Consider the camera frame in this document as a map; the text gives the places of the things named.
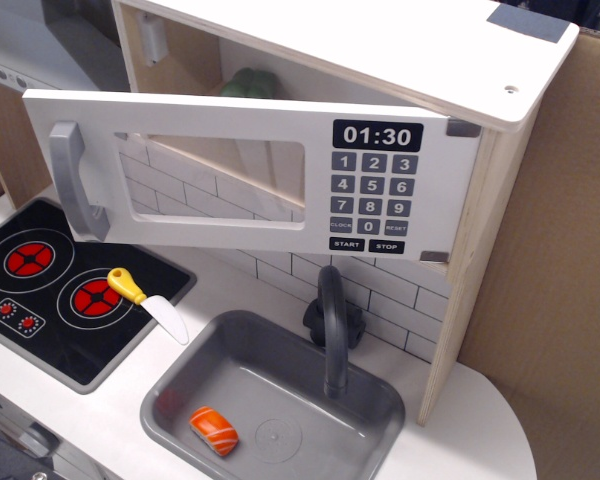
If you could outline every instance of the toy sink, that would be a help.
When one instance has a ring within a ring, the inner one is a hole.
[[[214,318],[145,397],[156,442],[215,479],[362,480],[375,476],[405,409],[383,380],[349,366],[347,393],[323,393],[321,348],[251,312]],[[217,455],[189,426],[208,405],[240,440]]]

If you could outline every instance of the faucet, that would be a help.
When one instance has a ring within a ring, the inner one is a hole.
[[[336,267],[326,266],[318,275],[318,298],[307,308],[303,325],[311,329],[311,339],[325,347],[324,393],[338,399],[347,391],[348,349],[355,348],[366,324],[362,310],[347,305],[342,277]]]

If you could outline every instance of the digital display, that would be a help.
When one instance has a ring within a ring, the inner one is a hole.
[[[334,120],[334,148],[418,152],[424,125],[421,123]]]

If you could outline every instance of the toy stove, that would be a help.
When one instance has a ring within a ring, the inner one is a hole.
[[[172,302],[195,283],[139,248],[74,242],[62,210],[31,203],[0,227],[0,342],[77,392],[93,391],[156,324],[109,288],[114,267]]]

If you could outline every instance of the orange toy food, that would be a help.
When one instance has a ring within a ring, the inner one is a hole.
[[[227,455],[238,443],[238,432],[211,407],[200,407],[189,418],[191,429],[221,457]]]

